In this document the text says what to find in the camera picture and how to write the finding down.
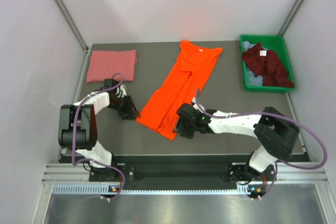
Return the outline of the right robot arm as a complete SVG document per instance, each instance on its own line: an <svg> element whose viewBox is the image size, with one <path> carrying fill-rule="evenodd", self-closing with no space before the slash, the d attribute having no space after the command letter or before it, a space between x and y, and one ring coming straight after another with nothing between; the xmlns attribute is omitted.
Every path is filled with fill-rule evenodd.
<svg viewBox="0 0 336 224"><path fill-rule="evenodd" d="M276 161L289 161L300 132L273 107L266 107L262 114L239 116L237 113L204 110L196 103L184 103L176 114L178 121L173 131L181 137L193 138L195 132L230 133L246 135L261 143L243 167L228 168L231 180L241 185L258 179Z"/></svg>

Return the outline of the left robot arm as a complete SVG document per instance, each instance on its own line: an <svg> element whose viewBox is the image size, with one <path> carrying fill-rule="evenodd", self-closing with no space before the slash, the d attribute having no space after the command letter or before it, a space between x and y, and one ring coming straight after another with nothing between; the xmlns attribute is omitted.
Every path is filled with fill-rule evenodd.
<svg viewBox="0 0 336 224"><path fill-rule="evenodd" d="M115 79L106 79L104 86L94 90L80 101L65 104L60 108L58 144L71 151L71 162L88 164L90 172L112 181L121 172L115 164L114 155L98 141L96 115L108 108L117 112L122 120L136 120L140 113L136 109L126 85Z"/></svg>

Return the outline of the orange t-shirt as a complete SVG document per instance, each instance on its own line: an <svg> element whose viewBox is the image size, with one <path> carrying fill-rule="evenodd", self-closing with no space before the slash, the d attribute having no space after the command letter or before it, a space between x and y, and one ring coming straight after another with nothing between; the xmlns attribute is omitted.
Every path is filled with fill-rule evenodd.
<svg viewBox="0 0 336 224"><path fill-rule="evenodd" d="M222 48L203 48L182 40L176 63L136 121L174 140L174 128L179 120L176 114L178 108L184 103L190 103L197 89L203 89L222 51Z"/></svg>

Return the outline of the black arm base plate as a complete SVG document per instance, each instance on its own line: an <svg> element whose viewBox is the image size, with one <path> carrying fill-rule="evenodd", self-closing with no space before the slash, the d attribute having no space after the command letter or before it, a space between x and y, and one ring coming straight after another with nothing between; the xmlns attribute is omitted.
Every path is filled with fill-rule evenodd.
<svg viewBox="0 0 336 224"><path fill-rule="evenodd" d="M263 172L248 166L250 155L116 155L112 165L126 178L145 177L210 177L225 182L271 182L275 169L267 165Z"/></svg>

